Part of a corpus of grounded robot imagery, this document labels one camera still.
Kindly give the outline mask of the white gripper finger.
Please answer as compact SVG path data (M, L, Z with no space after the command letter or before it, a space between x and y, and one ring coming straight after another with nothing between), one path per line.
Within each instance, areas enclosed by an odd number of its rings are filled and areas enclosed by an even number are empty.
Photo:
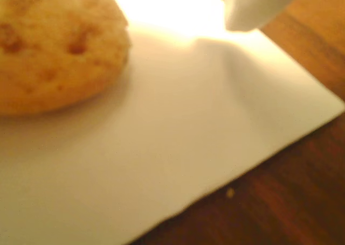
M292 0L224 0L228 31L259 29L277 16Z

